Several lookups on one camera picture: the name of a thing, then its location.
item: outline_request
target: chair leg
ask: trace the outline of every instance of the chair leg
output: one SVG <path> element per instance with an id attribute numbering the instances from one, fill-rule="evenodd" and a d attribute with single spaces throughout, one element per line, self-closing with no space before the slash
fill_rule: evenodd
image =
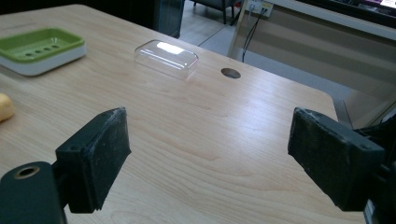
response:
<path id="1" fill-rule="evenodd" d="M 227 20 L 226 20 L 226 11 L 225 9 L 223 9 L 223 20 L 224 20 L 224 24 L 227 24 Z"/>

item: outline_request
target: chair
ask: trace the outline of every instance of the chair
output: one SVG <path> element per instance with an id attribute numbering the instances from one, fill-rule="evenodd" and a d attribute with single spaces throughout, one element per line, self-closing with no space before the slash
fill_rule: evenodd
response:
<path id="1" fill-rule="evenodd" d="M 234 16 L 233 13 L 233 5 L 235 3 L 241 2 L 241 0 L 191 0 L 194 2 L 194 6 L 197 5 L 197 3 L 202 4 L 207 7 L 213 7 L 217 10 L 220 10 L 223 12 L 223 19 L 224 19 L 224 24 L 227 23 L 226 21 L 226 11 L 225 9 L 227 7 L 231 7 L 231 12 L 232 12 L 232 17 Z"/>

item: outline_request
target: round hole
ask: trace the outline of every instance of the round hole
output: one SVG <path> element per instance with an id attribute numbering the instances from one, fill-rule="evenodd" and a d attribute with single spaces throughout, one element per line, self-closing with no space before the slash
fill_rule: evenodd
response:
<path id="1" fill-rule="evenodd" d="M 40 167 L 38 167 L 38 166 L 29 166 L 29 167 L 25 167 L 25 168 L 20 169 L 14 175 L 14 177 L 16 179 L 24 179 L 24 178 L 27 178 L 27 177 L 30 177 L 32 175 L 37 174 L 38 171 L 40 171 Z"/>
<path id="2" fill-rule="evenodd" d="M 230 78 L 240 78 L 241 74 L 239 74 L 236 70 L 233 70 L 232 68 L 223 68 L 221 69 L 221 73 Z"/>

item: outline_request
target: black metal bracket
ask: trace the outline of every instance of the black metal bracket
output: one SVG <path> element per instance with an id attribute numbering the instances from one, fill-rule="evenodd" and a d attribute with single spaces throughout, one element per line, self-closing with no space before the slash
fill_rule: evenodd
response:
<path id="1" fill-rule="evenodd" d="M 125 108 L 101 113 L 56 149 L 57 161 L 32 162 L 0 182 L 0 223 L 66 223 L 101 209 L 131 153 Z"/>

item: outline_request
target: yellow object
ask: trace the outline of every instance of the yellow object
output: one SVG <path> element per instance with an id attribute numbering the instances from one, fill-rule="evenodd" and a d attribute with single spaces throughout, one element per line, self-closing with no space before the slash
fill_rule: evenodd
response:
<path id="1" fill-rule="evenodd" d="M 14 114 L 14 105 L 11 99 L 3 93 L 0 93 L 0 122 L 9 119 Z"/>

